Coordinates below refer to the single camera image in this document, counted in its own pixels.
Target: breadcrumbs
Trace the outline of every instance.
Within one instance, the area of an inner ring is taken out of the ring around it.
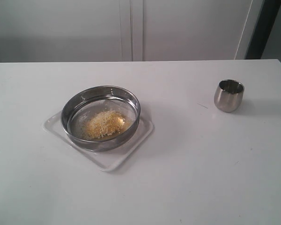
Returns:
[[[114,110],[100,112],[91,118],[85,126],[86,134],[91,138],[113,135],[123,129],[125,118]]]

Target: metal cup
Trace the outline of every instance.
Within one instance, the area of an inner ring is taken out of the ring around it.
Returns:
[[[244,86],[234,80],[223,80],[219,83],[214,95],[214,104],[226,113],[236,110],[244,95]]]

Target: white table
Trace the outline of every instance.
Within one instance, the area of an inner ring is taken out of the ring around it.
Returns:
[[[213,103],[245,86],[235,113]],[[154,133],[112,173],[45,133],[77,92],[132,91]],[[281,225],[277,60],[0,64],[0,225]]]

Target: white cabinet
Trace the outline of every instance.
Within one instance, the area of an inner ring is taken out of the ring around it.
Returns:
[[[0,62],[243,59],[263,0],[0,0]]]

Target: white plastic tray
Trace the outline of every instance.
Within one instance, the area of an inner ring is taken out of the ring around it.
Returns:
[[[125,144],[105,152],[91,152],[75,145],[66,135],[60,122],[61,112],[55,114],[44,123],[44,129],[61,139],[68,146],[79,151],[95,163],[101,171],[110,172],[119,167],[125,159],[152,133],[154,125],[151,121],[140,117],[139,126],[132,138]]]

